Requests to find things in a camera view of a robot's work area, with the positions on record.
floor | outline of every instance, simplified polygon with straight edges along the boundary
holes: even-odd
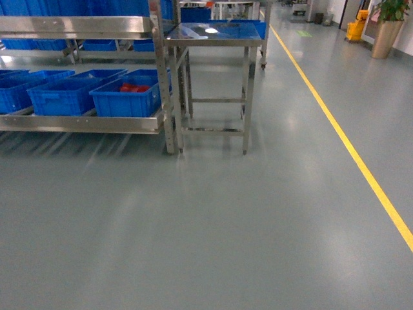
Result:
[[[412,67],[273,10],[412,230]],[[268,42],[246,156],[239,138],[185,137],[168,156],[162,135],[0,134],[0,309],[412,309],[412,251],[272,32]],[[239,91],[242,50],[220,52],[192,51],[196,94]],[[137,66],[76,70],[92,67]],[[239,108],[195,107],[197,121],[209,116],[236,126]]]

yellow line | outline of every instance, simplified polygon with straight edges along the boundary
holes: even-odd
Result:
[[[334,130],[337,132],[338,136],[344,143],[344,146],[347,148],[348,152],[350,153],[351,157],[353,157],[353,160],[356,162],[357,166],[359,167],[361,173],[364,175],[366,178],[368,184],[371,186],[372,190],[374,191],[374,194],[376,194],[377,198],[385,208],[387,214],[390,216],[392,219],[394,225],[400,232],[401,236],[403,239],[406,241],[408,247],[410,250],[413,252],[413,234],[412,232],[408,229],[407,225],[397,212],[396,208],[393,206],[392,202],[389,200],[387,195],[385,194],[384,190],[381,188],[380,184],[376,181],[374,178],[373,174],[370,172],[364,161],[361,159],[360,155],[357,153],[356,149],[353,147],[353,144],[350,142],[350,140],[347,138],[346,134],[344,133],[343,129],[341,129],[339,123],[336,121],[334,116],[331,114],[327,106],[325,105],[324,101],[321,99],[320,95],[312,86],[311,82],[308,80],[306,75],[304,74],[303,70],[300,68],[298,65],[297,61],[294,59],[294,56],[290,53],[288,48],[285,46],[283,40],[281,40],[280,36],[278,33],[275,31],[274,27],[270,25],[270,28],[272,32],[274,33],[275,37],[279,41],[279,44],[284,48],[284,51],[287,53],[289,56],[291,62],[297,69],[299,75],[307,85],[307,87],[310,89],[312,95],[314,98],[317,100],[319,106],[321,107],[321,110],[323,110],[325,116],[328,118],[330,121],[331,125],[334,127]]]

green floor marking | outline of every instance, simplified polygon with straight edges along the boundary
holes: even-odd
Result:
[[[307,31],[297,30],[297,33],[300,37],[312,37]]]

blue plastic crate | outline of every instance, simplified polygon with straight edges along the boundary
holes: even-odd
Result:
[[[68,76],[73,76],[75,70],[42,70],[37,72],[28,73],[25,75],[26,78],[31,78],[33,80],[40,79],[48,82],[58,81],[64,79]]]
[[[231,23],[253,23],[256,30],[262,40],[265,39],[265,30],[267,29],[267,23],[258,19],[233,19]]]
[[[37,44],[31,39],[2,39],[1,42],[8,50],[35,50],[37,48]]]
[[[125,76],[153,76],[157,78],[157,70],[156,69],[137,69],[135,71],[126,73]]]
[[[74,76],[70,76],[70,78],[100,79],[103,85],[117,79],[119,76],[122,76],[127,72],[128,69],[93,69],[75,74]]]
[[[25,75],[0,79],[0,113],[12,113],[30,107],[32,102],[26,90],[44,82]]]
[[[29,70],[0,70],[0,79],[27,74]]]
[[[137,69],[131,71],[125,76],[152,76],[157,80],[157,70],[156,69]],[[172,90],[172,76],[170,75],[170,70],[168,69],[168,80],[169,80],[169,91]]]
[[[83,42],[84,50],[116,50],[115,40],[85,40]]]
[[[182,23],[207,23],[210,19],[209,8],[181,8]]]
[[[91,16],[149,16],[148,1],[89,0]]]
[[[81,116],[94,108],[89,92],[100,82],[99,79],[63,79],[27,92],[37,115]]]
[[[163,19],[172,20],[174,18],[173,7],[172,0],[161,0],[161,12]]]
[[[47,0],[1,0],[0,13],[6,16],[47,16]]]
[[[142,39],[134,41],[135,52],[153,52],[154,50],[155,45],[152,39]]]
[[[148,85],[146,92],[120,92],[123,83]],[[96,112],[102,117],[147,118],[161,106],[157,78],[150,76],[123,76],[90,92]]]
[[[60,39],[41,39],[35,42],[40,50],[64,50],[67,47],[66,41]]]
[[[86,0],[47,0],[50,15],[54,16],[88,16],[89,7]]]
[[[0,15],[6,16],[87,16],[85,0],[1,0]]]

tan planter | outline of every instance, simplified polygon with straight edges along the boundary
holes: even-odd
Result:
[[[377,37],[374,40],[372,57],[377,59],[387,58],[399,34],[403,21],[381,22]]]

